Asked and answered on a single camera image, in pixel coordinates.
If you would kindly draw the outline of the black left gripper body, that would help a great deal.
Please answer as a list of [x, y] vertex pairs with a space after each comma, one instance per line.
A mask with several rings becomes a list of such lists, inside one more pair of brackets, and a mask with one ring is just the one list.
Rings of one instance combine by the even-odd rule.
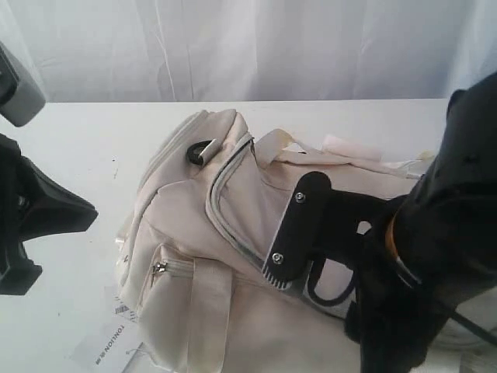
[[1, 294], [25, 295], [42, 274], [26, 254], [20, 238], [21, 212], [25, 205], [19, 194], [17, 166], [21, 159], [15, 141], [1, 136]]

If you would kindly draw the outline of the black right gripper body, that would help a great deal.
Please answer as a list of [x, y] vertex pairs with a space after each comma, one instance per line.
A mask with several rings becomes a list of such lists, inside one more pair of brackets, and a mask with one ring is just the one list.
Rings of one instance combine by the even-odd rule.
[[427, 342], [423, 272], [393, 228], [357, 235], [343, 255], [354, 272], [356, 329], [363, 346], [421, 346]]

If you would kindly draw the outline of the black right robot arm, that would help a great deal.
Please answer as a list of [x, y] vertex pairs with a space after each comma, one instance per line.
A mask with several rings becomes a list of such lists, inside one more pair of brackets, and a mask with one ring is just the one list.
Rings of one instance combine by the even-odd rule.
[[457, 311], [496, 284], [496, 77], [450, 98], [440, 150], [404, 199], [366, 236], [356, 288], [363, 372], [407, 372], [453, 320], [496, 337]]

